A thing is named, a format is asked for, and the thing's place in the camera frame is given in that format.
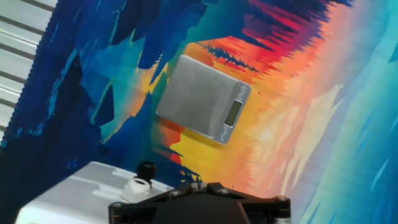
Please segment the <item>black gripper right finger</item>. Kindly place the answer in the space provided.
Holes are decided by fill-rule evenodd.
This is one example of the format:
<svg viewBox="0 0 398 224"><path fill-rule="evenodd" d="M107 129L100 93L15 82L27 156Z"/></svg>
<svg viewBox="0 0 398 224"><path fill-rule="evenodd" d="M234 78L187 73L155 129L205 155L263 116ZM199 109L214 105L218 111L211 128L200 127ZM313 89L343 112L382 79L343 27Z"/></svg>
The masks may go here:
<svg viewBox="0 0 398 224"><path fill-rule="evenodd" d="M215 197L208 213L215 223L291 223L290 199L286 196L259 198L216 182L207 184L205 193Z"/></svg>

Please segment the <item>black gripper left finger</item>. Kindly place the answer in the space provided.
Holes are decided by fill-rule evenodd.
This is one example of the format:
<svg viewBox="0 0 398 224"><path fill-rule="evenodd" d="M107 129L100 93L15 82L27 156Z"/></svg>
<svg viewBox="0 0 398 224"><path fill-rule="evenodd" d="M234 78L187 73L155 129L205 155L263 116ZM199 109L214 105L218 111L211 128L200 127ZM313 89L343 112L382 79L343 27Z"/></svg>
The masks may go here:
<svg viewBox="0 0 398 224"><path fill-rule="evenodd" d="M165 202L192 195L195 193L195 184L182 184L153 197L146 198L137 203L113 202L108 205L109 224L133 224L139 219L153 219L157 209Z"/></svg>

